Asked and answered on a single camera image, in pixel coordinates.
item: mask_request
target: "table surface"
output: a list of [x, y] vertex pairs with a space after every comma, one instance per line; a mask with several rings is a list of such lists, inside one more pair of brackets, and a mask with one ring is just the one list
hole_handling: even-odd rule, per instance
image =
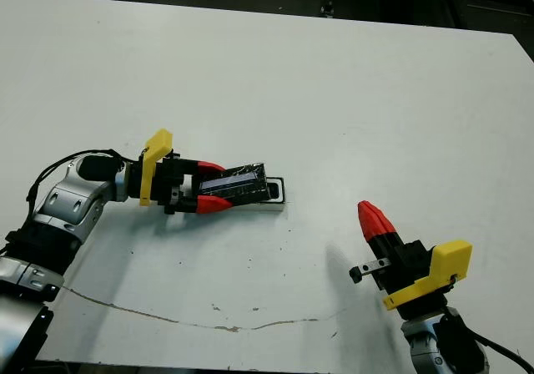
[[0, 0], [0, 28], [2, 233], [46, 165], [136, 157], [162, 127], [185, 158], [262, 161], [287, 186], [279, 213], [109, 204], [40, 358], [413, 372], [400, 317], [348, 276], [373, 259], [370, 200], [405, 241], [469, 240], [450, 304], [534, 361], [534, 65], [514, 37], [99, 0]]

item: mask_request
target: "yellow plastic part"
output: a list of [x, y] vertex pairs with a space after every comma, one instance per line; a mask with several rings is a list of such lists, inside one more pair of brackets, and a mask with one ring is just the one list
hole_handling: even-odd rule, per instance
[[173, 134], [160, 129], [144, 146], [143, 173], [141, 174], [140, 205], [150, 205], [152, 178], [156, 172], [156, 162], [173, 149]]
[[456, 281], [466, 278], [472, 249], [473, 246], [465, 240], [453, 240], [436, 246], [432, 251], [428, 276], [384, 298], [387, 310], [448, 286], [454, 281], [453, 277], [456, 277]]

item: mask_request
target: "crack on table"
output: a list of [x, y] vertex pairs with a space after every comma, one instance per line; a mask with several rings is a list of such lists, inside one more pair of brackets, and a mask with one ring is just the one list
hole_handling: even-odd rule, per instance
[[267, 324], [263, 324], [262, 326], [252, 326], [252, 327], [246, 327], [246, 326], [205, 326], [203, 324], [198, 324], [196, 322], [173, 320], [172, 318], [163, 317], [163, 316], [157, 316], [155, 314], [146, 313], [144, 311], [139, 311], [139, 310], [129, 309], [129, 308], [122, 307], [122, 306], [117, 306], [117, 305], [115, 305], [113, 303], [107, 303], [105, 301], [100, 301], [100, 300], [94, 299], [94, 298], [92, 298], [90, 296], [86, 296], [83, 293], [75, 291], [74, 289], [71, 289], [71, 288], [67, 288], [66, 286], [63, 286], [63, 289], [66, 290], [66, 291], [69, 291], [70, 293], [72, 293], [72, 294], [74, 294], [74, 295], [76, 295], [78, 297], [81, 297], [82, 299], [84, 299], [86, 301], [90, 301], [91, 303], [94, 303], [96, 305], [109, 307], [111, 309], [115, 309], [115, 310], [119, 310], [119, 311], [126, 311], [128, 313], [137, 314], [137, 315], [148, 317], [148, 318], [152, 318], [152, 319], [155, 319], [155, 320], [170, 322], [172, 324], [179, 324], [181, 326], [194, 326], [194, 327], [197, 327], [197, 328], [205, 328], [205, 329], [208, 329], [208, 330], [221, 330], [221, 331], [227, 331], [227, 332], [233, 332], [233, 333], [236, 333], [236, 332], [239, 332], [239, 331], [258, 331], [258, 330], [263, 330], [264, 328], [267, 328], [269, 326], [282, 326], [282, 325], [288, 325], [288, 324], [296, 324], [296, 323], [299, 323], [299, 322], [328, 321], [328, 320], [331, 320], [332, 318], [338, 316], [339, 314], [341, 314], [342, 312], [347, 310], [347, 308], [341, 309], [341, 310], [337, 311], [336, 313], [334, 313], [334, 314], [332, 314], [330, 316], [327, 316], [325, 318], [301, 318], [299, 320], [274, 321], [274, 322], [269, 322]]

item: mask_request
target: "red fingertip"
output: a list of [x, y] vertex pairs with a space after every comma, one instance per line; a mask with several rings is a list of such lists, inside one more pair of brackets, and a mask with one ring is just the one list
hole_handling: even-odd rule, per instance
[[216, 213], [217, 211], [226, 210], [230, 207], [232, 207], [232, 203], [222, 197], [206, 195], [197, 197], [198, 214]]
[[358, 217], [365, 240], [369, 242], [377, 235], [396, 232], [393, 224], [370, 202], [364, 200], [358, 203]]
[[217, 174], [221, 171], [224, 171], [224, 168], [220, 165], [207, 161], [199, 161], [199, 174]]

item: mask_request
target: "black cable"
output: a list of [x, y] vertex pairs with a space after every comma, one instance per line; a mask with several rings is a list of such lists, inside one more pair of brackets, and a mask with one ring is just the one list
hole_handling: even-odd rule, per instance
[[33, 216], [33, 211], [35, 210], [35, 201], [37, 199], [37, 193], [38, 193], [39, 185], [41, 184], [41, 182], [43, 182], [60, 165], [65, 164], [68, 161], [83, 154], [107, 154], [111, 157], [114, 157], [115, 159], [119, 159], [122, 162], [129, 162], [129, 163], [136, 162], [133, 159], [127, 159], [123, 157], [122, 155], [120, 155], [118, 152], [116, 152], [113, 149], [106, 149], [106, 150], [90, 149], [90, 150], [78, 151], [77, 153], [70, 154], [67, 157], [60, 159], [59, 161], [56, 161], [55, 163], [49, 165], [47, 168], [41, 171], [41, 174], [39, 174], [35, 182], [33, 182], [32, 186], [30, 186], [30, 190], [28, 191], [28, 196], [26, 197], [26, 201], [28, 202], [28, 215], [26, 217], [26, 220], [24, 221], [24, 224], [28, 223]]
[[[451, 314], [449, 309], [445, 308], [443, 309], [443, 311], [448, 320], [453, 320], [453, 321], [455, 320], [455, 317]], [[506, 349], [504, 346], [501, 346], [498, 343], [495, 343], [494, 341], [490, 341], [484, 336], [477, 334], [471, 328], [467, 327], [465, 324], [463, 325], [469, 331], [469, 333], [473, 336], [475, 341], [480, 342], [484, 346], [490, 347], [497, 353], [501, 353], [504, 357], [508, 357], [510, 360], [514, 361], [516, 364], [521, 366], [521, 368], [525, 370], [526, 372], [528, 372], [528, 374], [534, 374], [534, 367], [531, 366], [531, 364], [525, 359], [523, 359], [521, 356], [517, 355], [513, 351]]]

